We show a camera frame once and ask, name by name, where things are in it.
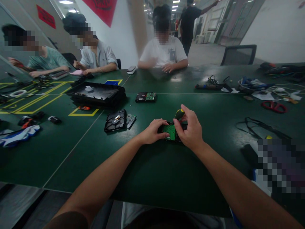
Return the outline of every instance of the green t-shirt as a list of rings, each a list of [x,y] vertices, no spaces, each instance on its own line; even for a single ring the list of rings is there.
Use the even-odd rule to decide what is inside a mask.
[[[46,48],[47,58],[44,58],[42,56],[31,56],[28,63],[28,67],[34,69],[51,70],[61,66],[68,66],[70,70],[75,70],[57,50],[48,46],[46,46]]]

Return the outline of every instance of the person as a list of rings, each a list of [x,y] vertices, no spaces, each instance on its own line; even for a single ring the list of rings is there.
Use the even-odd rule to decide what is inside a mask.
[[[178,39],[179,39],[180,41],[182,41],[182,39],[181,39],[181,20],[182,20],[183,13],[184,13],[185,11],[186,11],[186,8],[183,8],[182,13],[181,13],[181,16],[180,16],[179,21],[178,21]]]
[[[138,67],[161,67],[164,72],[188,66],[187,56],[178,38],[170,36],[171,9],[167,4],[153,10],[152,20],[156,37],[148,42],[138,62]]]
[[[9,62],[29,72],[30,76],[36,78],[57,71],[69,71],[73,67],[55,49],[41,46],[35,41],[30,31],[26,31],[17,25],[6,24],[2,26],[4,41],[7,46],[22,46],[24,51],[36,52],[36,56],[30,56],[27,66],[15,58],[9,57]]]
[[[200,15],[208,12],[212,7],[216,6],[218,0],[216,0],[212,5],[207,8],[200,10],[197,7],[193,6],[194,0],[187,0],[187,9],[182,16],[180,33],[182,37],[182,44],[186,56],[190,51],[192,40],[193,40],[193,30],[195,19],[200,17]]]
[[[204,142],[202,127],[195,112],[184,105],[181,105],[181,108],[185,112],[181,122],[187,121],[188,126],[186,130],[183,130],[180,122],[174,119],[177,134],[183,144],[211,173],[227,203],[245,228],[303,228],[271,197]],[[158,128],[161,125],[168,125],[168,123],[163,119],[153,120],[143,132],[99,165],[72,193],[44,228],[89,228],[95,215],[115,190],[139,148],[169,136],[168,133],[158,134]],[[184,212],[169,213],[165,209],[157,208],[141,213],[125,228],[197,227],[185,217]]]
[[[81,49],[81,61],[74,61],[75,68],[81,69],[84,75],[119,69],[111,47],[97,39],[97,36],[88,27],[84,15],[67,13],[62,21],[64,29],[70,35],[76,36],[83,46],[86,46],[85,49]]]

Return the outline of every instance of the hair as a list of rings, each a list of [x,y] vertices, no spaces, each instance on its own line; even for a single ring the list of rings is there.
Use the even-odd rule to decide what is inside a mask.
[[[64,24],[64,30],[66,30],[70,35],[81,35],[85,31],[90,30],[83,14],[69,12],[62,21]]]
[[[2,32],[8,46],[23,46],[24,41],[27,40],[27,31],[14,24],[2,26]]]
[[[171,8],[164,4],[153,10],[152,21],[156,32],[166,32],[171,23]]]
[[[191,4],[193,4],[194,3],[194,0],[187,0],[187,5],[189,6],[189,5],[191,5]]]

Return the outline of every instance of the tape roll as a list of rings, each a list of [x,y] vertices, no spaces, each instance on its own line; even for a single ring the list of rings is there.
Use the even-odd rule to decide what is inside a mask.
[[[19,91],[15,91],[15,92],[11,93],[9,96],[14,98],[14,97],[24,95],[26,93],[27,93],[26,90],[19,90]]]

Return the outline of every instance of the ceiling light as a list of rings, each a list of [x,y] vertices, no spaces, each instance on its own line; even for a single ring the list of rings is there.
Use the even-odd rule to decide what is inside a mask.
[[[73,4],[74,2],[64,0],[64,1],[59,1],[59,3],[69,5],[69,4]]]

